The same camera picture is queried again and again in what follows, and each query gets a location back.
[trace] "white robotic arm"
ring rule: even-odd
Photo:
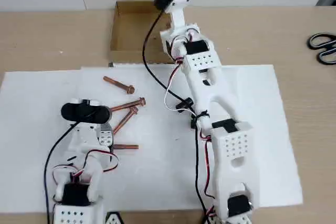
[[[80,123],[73,129],[62,165],[56,166],[60,169],[53,171],[57,183],[54,200],[58,202],[54,223],[104,223],[99,188],[103,167],[109,166],[113,155],[109,149],[113,144],[112,130],[105,126],[110,110],[96,101],[73,100],[61,112],[65,119]]]
[[[201,116],[197,126],[211,135],[214,150],[214,206],[222,223],[249,223],[248,214],[259,206],[259,174],[254,156],[253,127],[242,121],[237,100],[222,72],[214,44],[196,24],[186,25],[183,8],[190,0],[155,0],[171,15],[171,28],[160,32],[163,50],[173,60],[183,58],[182,71],[190,87],[197,115],[217,102],[230,118],[213,121]]]

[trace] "cardboard box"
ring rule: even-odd
[[[114,63],[142,63],[144,39],[159,15],[153,1],[117,1],[111,39],[110,59]],[[170,28],[170,16],[163,14],[146,46],[148,63],[172,63],[163,52],[160,31]]]

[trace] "white paper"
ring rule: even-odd
[[[68,129],[60,108],[75,96],[79,71],[6,73],[0,89],[0,212],[45,211],[44,164]],[[51,165],[67,143],[55,149]],[[53,183],[49,191],[54,194]]]
[[[171,66],[150,67],[159,79],[167,82]],[[302,203],[300,180],[273,67],[225,67],[224,74],[237,92],[246,118],[256,129],[260,206]],[[104,75],[134,85],[135,93],[127,95],[104,82]],[[177,73],[172,90],[181,97],[190,95],[182,73]],[[147,105],[139,108],[138,115],[114,138],[115,143],[139,144],[140,149],[116,151],[120,165],[103,177],[106,210],[199,209],[194,188],[195,140],[190,129],[190,116],[168,111],[163,96],[164,90],[142,65],[117,65],[110,69],[83,69],[80,72],[6,74],[0,92],[0,139],[6,148],[0,149],[0,161],[8,165],[0,166],[0,174],[8,179],[3,179],[0,188],[0,197],[7,199],[0,203],[0,212],[45,210],[43,165],[48,150],[67,128],[67,122],[60,116],[60,108],[72,97],[99,100],[107,106],[139,97],[145,97],[147,101]],[[174,107],[176,103],[175,98],[168,96],[169,106]],[[115,112],[112,126],[126,113]],[[65,139],[55,151],[53,162],[61,157],[68,142],[69,139]],[[203,146],[199,140],[200,191],[205,184]],[[211,148],[209,153],[213,168]],[[52,196],[55,187],[50,178],[48,181]],[[202,196],[209,206],[211,201]]]

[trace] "black scissors handle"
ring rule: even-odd
[[[327,38],[327,42],[315,44],[314,40],[317,38]],[[326,55],[336,53],[336,35],[330,33],[318,33],[314,34],[307,40],[307,46],[312,50],[325,49],[325,51],[317,54],[317,60],[324,65],[336,65],[336,60],[326,61],[323,59]]]

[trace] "wooden table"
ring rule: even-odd
[[[0,72],[107,66],[112,16],[111,10],[0,13]],[[214,41],[224,65],[275,66],[304,205],[259,209],[254,223],[333,222],[336,67],[317,63],[317,52],[306,47],[306,40],[320,31],[336,33],[335,7],[193,7],[186,10],[186,20],[197,22]],[[198,223],[201,212],[122,216],[126,224]],[[45,223],[45,216],[2,214],[0,223]]]

